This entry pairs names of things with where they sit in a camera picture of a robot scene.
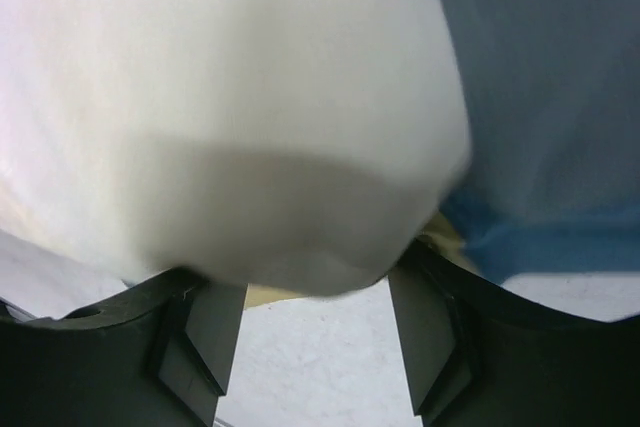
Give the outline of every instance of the blue fabric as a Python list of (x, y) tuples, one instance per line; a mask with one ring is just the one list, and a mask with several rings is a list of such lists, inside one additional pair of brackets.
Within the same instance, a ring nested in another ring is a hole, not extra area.
[(638, 0), (442, 0), (474, 160), (444, 205), (492, 280), (640, 270)]
[(640, 203), (527, 225), (460, 190), (442, 213), (465, 239), (465, 255), (498, 284), (521, 273), (640, 271)]

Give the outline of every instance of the yellow object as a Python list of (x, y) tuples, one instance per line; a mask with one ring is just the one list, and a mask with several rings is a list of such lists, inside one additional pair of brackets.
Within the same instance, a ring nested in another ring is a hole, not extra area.
[(270, 304), (278, 300), (295, 299), (304, 297), (302, 294), (288, 292), (286, 290), (270, 289), (268, 287), (260, 287), (250, 285), (247, 291), (247, 298), (244, 301), (244, 308), (256, 307), (262, 304)]
[(440, 255), (469, 272), (477, 274), (476, 267), (463, 252), (464, 240), (441, 213), (436, 214), (422, 229), (418, 239), (433, 246)]

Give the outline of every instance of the white fabric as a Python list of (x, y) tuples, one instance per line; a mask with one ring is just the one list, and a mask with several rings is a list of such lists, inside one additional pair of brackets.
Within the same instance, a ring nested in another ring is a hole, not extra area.
[(16, 307), (18, 320), (60, 319), (126, 288), (118, 279), (0, 230), (0, 300)]
[(439, 0), (0, 0), (0, 228), (330, 295), (463, 172)]

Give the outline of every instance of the white cloth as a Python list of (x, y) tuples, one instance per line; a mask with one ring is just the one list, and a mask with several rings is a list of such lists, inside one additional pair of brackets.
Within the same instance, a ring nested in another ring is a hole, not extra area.
[(0, 230), (0, 300), (18, 320), (60, 319), (126, 290), (113, 277), (54, 255)]
[(186, 264), (357, 289), (466, 167), (439, 0), (0, 0), (0, 16), (0, 227), (128, 279)]

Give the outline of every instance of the black plastic part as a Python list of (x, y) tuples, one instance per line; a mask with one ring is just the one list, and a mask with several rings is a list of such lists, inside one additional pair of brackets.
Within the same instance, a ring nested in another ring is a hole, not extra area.
[(245, 293), (174, 269), (63, 320), (0, 316), (0, 425), (210, 427)]
[(604, 323), (558, 312), (418, 242), (389, 280), (425, 426), (640, 425), (640, 316)]

